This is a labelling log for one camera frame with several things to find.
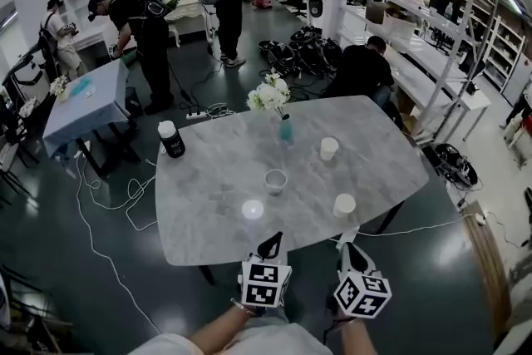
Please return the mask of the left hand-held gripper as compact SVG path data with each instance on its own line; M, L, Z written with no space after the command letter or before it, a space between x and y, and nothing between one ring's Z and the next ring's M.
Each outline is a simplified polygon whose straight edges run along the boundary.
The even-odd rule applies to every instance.
M262 260L287 263L287 239L282 231L266 239L257 248ZM240 302L246 307L279 308L288 288L292 268L284 264L271 264L252 257L241 263L239 275Z

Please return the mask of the white paper cup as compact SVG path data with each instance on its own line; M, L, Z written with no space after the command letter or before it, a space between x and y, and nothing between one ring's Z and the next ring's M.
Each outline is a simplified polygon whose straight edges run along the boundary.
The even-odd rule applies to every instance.
M264 176L264 185L269 195L278 195L285 188L288 177L282 170L269 170Z
M332 137L324 137L320 144L320 157L322 160L331 160L339 148L338 141Z
M356 209L356 206L357 203L352 195L340 194L335 199L332 213L337 218L345 218Z

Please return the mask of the person's right forearm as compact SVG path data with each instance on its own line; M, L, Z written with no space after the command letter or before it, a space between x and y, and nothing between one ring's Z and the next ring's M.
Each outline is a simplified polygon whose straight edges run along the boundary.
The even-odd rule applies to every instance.
M343 355L377 355L361 318L340 314L334 321L341 333Z

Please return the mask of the person's left forearm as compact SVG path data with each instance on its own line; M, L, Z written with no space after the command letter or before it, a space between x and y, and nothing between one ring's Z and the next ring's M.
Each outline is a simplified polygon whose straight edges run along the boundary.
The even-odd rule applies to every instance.
M243 305L234 299L232 303L225 313L187 337L204 355L215 355L222 351L255 315L255 307Z

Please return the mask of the person's white shirt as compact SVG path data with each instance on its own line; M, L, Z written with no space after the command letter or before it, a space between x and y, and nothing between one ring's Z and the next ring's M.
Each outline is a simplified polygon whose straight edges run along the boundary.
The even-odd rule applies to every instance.
M165 333L127 355L205 355L189 339ZM306 329L296 323L253 327L239 333L217 355L333 355Z

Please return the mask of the black gear heap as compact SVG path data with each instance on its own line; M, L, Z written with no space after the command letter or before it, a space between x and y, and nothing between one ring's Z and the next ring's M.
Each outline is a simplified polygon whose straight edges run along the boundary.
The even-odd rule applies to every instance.
M452 184L468 190L479 183L472 164L453 145L438 144L434 147L434 151L440 161L439 170Z

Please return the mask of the white flower bouquet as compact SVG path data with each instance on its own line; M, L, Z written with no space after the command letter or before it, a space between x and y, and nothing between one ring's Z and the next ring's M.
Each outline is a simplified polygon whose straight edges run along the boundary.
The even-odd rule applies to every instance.
M246 105L250 110L275 111L280 118L284 118L283 108L290 98L291 92L286 81L277 72L270 72L249 92Z

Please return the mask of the pile of black bags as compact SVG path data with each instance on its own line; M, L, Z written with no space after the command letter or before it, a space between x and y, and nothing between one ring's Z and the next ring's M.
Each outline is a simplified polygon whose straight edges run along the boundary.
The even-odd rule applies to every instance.
M342 57L342 48L331 38L323 38L322 30L306 26L296 31L288 44L273 40L258 43L260 54L271 71L280 76L332 76Z

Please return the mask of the white metal shelving rack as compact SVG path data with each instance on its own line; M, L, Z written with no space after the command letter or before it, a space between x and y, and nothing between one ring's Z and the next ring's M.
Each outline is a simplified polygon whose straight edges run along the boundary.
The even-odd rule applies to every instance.
M393 31L386 31L382 24L371 22L365 18L365 14L360 8L350 7L347 0L328 0L326 5L327 18L323 24L323 34L335 40L341 38L355 42L353 33L344 25L344 16L355 17L359 22L363 22L367 30L388 42L395 52L389 56L391 60L396 58L403 60L403 53L408 54L417 64L427 72L425 77L421 77L419 71L411 80L406 81L405 70L413 65L402 65L397 67L397 78L403 91L411 93L417 89L421 95L417 97L421 105L421 114L418 117L413 130L413 137L416 141L435 140L446 127L446 121L452 115L455 107L460 105L462 112L456 123L446 134L444 141L448 141L457 131L467 113L478 111L479 115L473 121L470 129L464 134L462 140L466 141L471 132L477 127L484 117L489 106L490 99L483 91L478 90L474 95L466 95L466 87L472 81L473 72L470 71L467 77L458 70L456 56L461 43L465 40L472 40L466 34L466 25L470 23L470 10L474 0L466 0L464 21L457 25L452 24L447 18L438 14L431 14L428 9L411 0L388 0L398 7L402 7L411 12L416 17L428 22L434 28L439 29L448 37L453 39L451 53L448 56L438 52L435 47L428 44L424 39L415 35L411 37L400 36Z

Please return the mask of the blue cloth covered table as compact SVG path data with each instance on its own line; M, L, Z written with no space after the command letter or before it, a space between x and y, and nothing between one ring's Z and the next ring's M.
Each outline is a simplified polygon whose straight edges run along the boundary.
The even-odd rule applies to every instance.
M126 161L140 163L140 157L131 147L129 135L120 132L116 126L118 123L133 124L132 116L126 109L128 74L126 65L114 60L84 75L91 78L91 84L76 96L70 95L71 82L68 83L69 97L64 102L55 100L42 135L50 159L59 156L62 147L76 142L96 174L104 176L111 162L107 160L98 165L84 138L106 127L116 138L115 144L107 145L110 151Z

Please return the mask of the cardboard box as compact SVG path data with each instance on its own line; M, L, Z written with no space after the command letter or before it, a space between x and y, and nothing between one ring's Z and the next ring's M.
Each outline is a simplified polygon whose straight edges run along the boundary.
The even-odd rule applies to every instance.
M365 18L375 24L383 24L388 7L389 5L386 2L368 1L366 3Z

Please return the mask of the white dressing table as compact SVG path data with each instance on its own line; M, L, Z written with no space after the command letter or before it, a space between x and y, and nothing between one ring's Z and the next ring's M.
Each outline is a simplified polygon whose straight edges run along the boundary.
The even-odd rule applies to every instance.
M207 39L204 9L197 0L179 0L176 9L165 17L165 21L177 47Z

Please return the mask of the small potted white flowers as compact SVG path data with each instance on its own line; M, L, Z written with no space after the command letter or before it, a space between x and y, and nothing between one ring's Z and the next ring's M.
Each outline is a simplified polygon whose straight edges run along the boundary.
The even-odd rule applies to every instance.
M50 84L49 93L56 97L59 102L66 101L69 97L68 83L69 80L66 76L59 76Z

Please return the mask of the wooden frame stool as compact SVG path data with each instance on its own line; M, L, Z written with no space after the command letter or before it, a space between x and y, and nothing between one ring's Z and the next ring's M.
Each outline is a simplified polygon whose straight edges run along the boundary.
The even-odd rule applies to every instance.
M49 293L0 264L0 355L64 355L71 329Z

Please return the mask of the white wall shelving units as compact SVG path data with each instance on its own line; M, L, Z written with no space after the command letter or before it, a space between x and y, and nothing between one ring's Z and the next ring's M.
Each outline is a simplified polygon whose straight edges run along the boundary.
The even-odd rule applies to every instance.
M483 59L484 74L499 92L510 81L524 44L525 36L506 24L501 16L495 18Z

